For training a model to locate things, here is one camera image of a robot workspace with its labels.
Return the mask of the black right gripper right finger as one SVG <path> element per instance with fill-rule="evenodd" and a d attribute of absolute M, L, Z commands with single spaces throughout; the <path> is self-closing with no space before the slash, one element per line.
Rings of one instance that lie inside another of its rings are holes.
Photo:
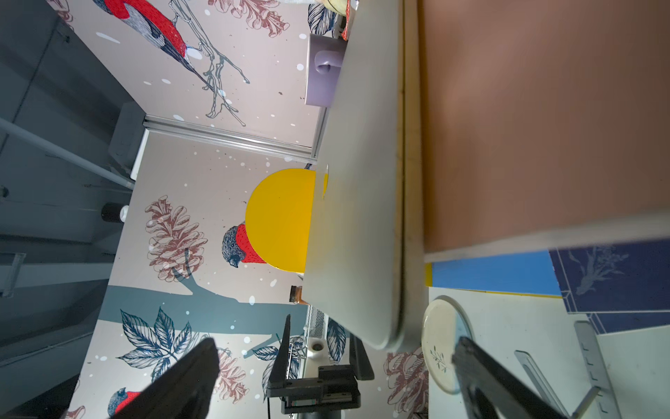
<path fill-rule="evenodd" d="M 468 418 L 563 417 L 468 337 L 458 340 L 452 363 Z"/>

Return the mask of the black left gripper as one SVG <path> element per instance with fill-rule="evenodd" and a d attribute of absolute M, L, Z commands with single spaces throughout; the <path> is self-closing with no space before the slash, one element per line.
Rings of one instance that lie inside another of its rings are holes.
<path fill-rule="evenodd" d="M 266 389 L 268 398 L 280 400 L 281 413 L 297 418 L 340 418 L 344 410 L 359 409 L 361 394 L 358 381 L 375 378 L 362 340 L 350 335 L 350 365 L 319 367 L 317 377 L 289 379 L 290 331 L 291 316 L 287 315 Z"/>

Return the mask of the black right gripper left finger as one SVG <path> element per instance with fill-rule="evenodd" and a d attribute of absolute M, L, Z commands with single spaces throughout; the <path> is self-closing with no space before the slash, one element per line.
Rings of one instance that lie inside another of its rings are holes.
<path fill-rule="evenodd" d="M 216 342 L 202 340 L 115 418 L 205 418 L 220 374 Z"/>

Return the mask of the silver laptop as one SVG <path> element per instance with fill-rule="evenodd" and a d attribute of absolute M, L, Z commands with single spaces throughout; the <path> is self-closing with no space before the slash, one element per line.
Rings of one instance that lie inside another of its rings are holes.
<path fill-rule="evenodd" d="M 305 299 L 385 352 L 420 345 L 418 5 L 359 4 L 316 166 Z"/>

